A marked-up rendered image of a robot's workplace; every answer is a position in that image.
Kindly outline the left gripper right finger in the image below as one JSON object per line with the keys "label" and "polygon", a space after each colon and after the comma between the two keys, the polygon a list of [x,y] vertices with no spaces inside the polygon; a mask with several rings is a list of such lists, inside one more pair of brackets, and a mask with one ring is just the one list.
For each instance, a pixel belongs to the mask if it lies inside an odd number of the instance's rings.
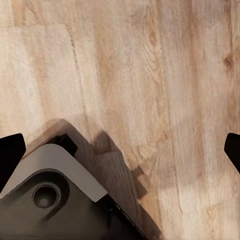
{"label": "left gripper right finger", "polygon": [[240,173],[240,135],[228,133],[224,151]]}

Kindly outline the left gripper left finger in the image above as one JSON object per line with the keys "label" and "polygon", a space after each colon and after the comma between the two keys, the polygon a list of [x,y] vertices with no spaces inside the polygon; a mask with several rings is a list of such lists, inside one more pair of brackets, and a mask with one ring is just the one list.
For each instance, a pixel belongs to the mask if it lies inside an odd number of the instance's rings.
{"label": "left gripper left finger", "polygon": [[0,193],[26,152],[21,133],[0,138]]}

